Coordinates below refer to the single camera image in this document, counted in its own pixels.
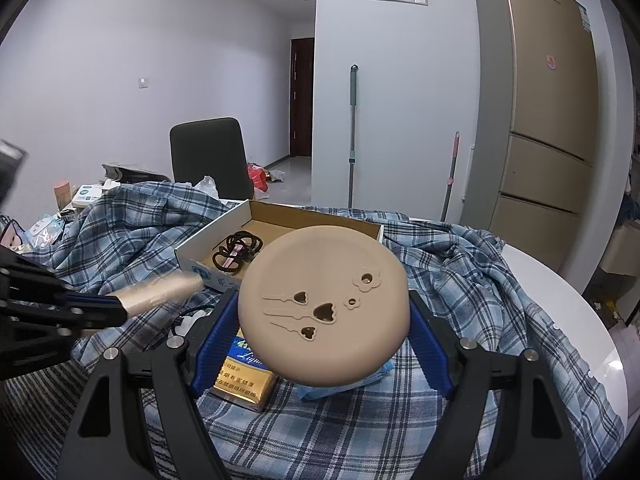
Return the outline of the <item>beige tube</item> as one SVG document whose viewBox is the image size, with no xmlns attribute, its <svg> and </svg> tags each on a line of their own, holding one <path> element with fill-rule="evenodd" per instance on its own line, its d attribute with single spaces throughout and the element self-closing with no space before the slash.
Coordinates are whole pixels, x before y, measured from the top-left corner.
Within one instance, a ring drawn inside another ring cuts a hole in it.
<svg viewBox="0 0 640 480">
<path fill-rule="evenodd" d="M 176 271 L 159 278 L 111 292 L 130 318 L 153 310 L 166 302 L 184 301 L 205 287 L 196 273 Z"/>
</svg>

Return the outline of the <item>gold blue cigarette pack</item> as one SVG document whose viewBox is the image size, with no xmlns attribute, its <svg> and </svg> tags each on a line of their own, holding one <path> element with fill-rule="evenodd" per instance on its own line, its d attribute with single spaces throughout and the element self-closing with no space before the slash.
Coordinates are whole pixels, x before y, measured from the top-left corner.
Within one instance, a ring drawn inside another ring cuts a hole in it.
<svg viewBox="0 0 640 480">
<path fill-rule="evenodd" d="M 255 356 L 242 330 L 238 330 L 212 391 L 241 408 L 260 412 L 267 404 L 276 381 L 277 376 Z"/>
</svg>

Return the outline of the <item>blue tissue pack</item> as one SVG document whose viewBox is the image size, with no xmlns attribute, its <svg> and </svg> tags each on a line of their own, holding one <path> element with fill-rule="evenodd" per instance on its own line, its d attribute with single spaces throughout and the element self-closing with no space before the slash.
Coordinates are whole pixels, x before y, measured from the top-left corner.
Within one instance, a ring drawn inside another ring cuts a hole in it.
<svg viewBox="0 0 640 480">
<path fill-rule="evenodd" d="M 387 377 L 394 370 L 394 363 L 392 360 L 387 361 L 376 372 L 367 376 L 366 378 L 358 380 L 358 382 L 352 382 L 348 385 L 341 385 L 337 387 L 311 387 L 296 385 L 295 392 L 298 400 L 301 401 L 317 401 L 327 396 L 334 396 L 337 393 L 343 393 L 350 390 L 355 390 L 361 387 L 367 387 L 377 384 L 383 378 Z"/>
</svg>

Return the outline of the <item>round beige silicone case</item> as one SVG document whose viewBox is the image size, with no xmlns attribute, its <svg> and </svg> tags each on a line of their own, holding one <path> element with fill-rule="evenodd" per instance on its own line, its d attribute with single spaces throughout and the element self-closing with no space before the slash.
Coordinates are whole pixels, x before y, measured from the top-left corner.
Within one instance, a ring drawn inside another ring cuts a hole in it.
<svg viewBox="0 0 640 480">
<path fill-rule="evenodd" d="M 376 372 L 408 336 L 408 278 L 376 238 L 310 226 L 258 254 L 241 281 L 238 315 L 274 374 L 303 386 L 348 385 Z"/>
</svg>

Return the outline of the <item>blue plaid shirt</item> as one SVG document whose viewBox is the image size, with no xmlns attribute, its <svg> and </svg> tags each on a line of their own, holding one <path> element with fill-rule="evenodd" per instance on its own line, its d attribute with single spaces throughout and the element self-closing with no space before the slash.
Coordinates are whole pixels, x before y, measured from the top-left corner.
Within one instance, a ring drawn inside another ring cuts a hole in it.
<svg viewBox="0 0 640 480">
<path fill-rule="evenodd" d="M 485 231 L 325 214 L 239 286 L 58 324 L 9 379 L 47 479 L 593 479 L 625 428 Z"/>
</svg>

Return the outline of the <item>pink cup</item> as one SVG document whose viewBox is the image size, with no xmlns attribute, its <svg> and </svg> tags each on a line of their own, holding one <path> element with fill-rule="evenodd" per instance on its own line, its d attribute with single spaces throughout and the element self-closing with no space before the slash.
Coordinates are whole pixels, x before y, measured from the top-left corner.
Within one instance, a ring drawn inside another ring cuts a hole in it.
<svg viewBox="0 0 640 480">
<path fill-rule="evenodd" d="M 53 192 L 58 210 L 63 210 L 72 201 L 72 187 L 68 181 L 58 182 Z"/>
</svg>

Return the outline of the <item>white blue box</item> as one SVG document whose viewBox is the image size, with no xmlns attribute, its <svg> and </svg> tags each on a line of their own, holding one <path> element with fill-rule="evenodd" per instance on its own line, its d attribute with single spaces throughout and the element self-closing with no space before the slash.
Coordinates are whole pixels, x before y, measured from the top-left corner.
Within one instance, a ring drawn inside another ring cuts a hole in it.
<svg viewBox="0 0 640 480">
<path fill-rule="evenodd" d="M 84 209 L 97 202 L 104 193 L 100 184 L 84 184 L 78 188 L 70 204 L 74 208 Z"/>
</svg>

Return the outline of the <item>black bag on desk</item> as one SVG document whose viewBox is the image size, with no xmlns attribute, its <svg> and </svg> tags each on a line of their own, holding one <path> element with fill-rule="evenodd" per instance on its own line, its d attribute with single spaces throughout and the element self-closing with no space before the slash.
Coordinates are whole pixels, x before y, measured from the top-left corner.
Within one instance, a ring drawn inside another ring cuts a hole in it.
<svg viewBox="0 0 640 480">
<path fill-rule="evenodd" d="M 104 177 L 121 184 L 137 184 L 142 182 L 169 182 L 170 179 L 156 172 L 129 168 L 126 166 L 103 164 Z"/>
</svg>

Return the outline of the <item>white plastic bag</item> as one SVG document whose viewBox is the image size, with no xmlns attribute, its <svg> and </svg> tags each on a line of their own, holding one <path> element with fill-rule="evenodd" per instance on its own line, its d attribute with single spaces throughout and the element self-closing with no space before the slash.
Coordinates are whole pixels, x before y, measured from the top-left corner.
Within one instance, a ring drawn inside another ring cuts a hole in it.
<svg viewBox="0 0 640 480">
<path fill-rule="evenodd" d="M 219 198 L 216 182 L 211 176 L 204 176 L 200 182 L 194 185 L 194 188 L 198 192 L 202 192 L 214 200 L 218 200 Z"/>
</svg>

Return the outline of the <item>black office chair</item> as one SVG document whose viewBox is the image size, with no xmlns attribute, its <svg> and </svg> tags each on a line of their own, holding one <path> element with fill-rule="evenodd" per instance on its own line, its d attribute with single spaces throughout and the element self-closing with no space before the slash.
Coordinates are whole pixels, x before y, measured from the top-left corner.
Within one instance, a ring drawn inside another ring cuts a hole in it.
<svg viewBox="0 0 640 480">
<path fill-rule="evenodd" d="M 226 200 L 251 200 L 254 184 L 247 170 L 240 123 L 221 117 L 175 125 L 169 131 L 174 180 L 198 184 L 215 181 L 218 196 Z"/>
</svg>

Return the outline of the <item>red plastic bag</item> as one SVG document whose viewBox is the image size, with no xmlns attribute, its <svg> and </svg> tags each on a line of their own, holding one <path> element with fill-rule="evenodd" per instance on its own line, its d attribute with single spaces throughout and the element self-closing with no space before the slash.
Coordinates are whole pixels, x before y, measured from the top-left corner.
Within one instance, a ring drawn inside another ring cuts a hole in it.
<svg viewBox="0 0 640 480">
<path fill-rule="evenodd" d="M 267 171 L 262 166 L 250 162 L 247 165 L 247 174 L 253 183 L 254 189 L 260 192 L 268 191 Z"/>
</svg>

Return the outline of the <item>gold refrigerator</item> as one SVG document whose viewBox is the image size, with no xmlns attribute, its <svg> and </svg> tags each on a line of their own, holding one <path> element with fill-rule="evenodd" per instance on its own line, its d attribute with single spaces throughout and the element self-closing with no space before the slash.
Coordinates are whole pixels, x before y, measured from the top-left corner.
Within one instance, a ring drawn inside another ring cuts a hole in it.
<svg viewBox="0 0 640 480">
<path fill-rule="evenodd" d="M 460 221 L 560 270 L 597 148 L 597 60 L 576 0 L 476 0 L 480 107 Z"/>
</svg>

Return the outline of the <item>dark wooden door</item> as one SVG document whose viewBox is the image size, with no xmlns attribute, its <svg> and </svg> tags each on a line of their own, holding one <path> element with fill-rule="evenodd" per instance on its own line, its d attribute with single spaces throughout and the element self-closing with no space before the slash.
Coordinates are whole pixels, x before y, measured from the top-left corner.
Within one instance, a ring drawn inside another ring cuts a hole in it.
<svg viewBox="0 0 640 480">
<path fill-rule="evenodd" d="M 314 38 L 292 40 L 290 155 L 311 156 L 314 104 Z"/>
</svg>

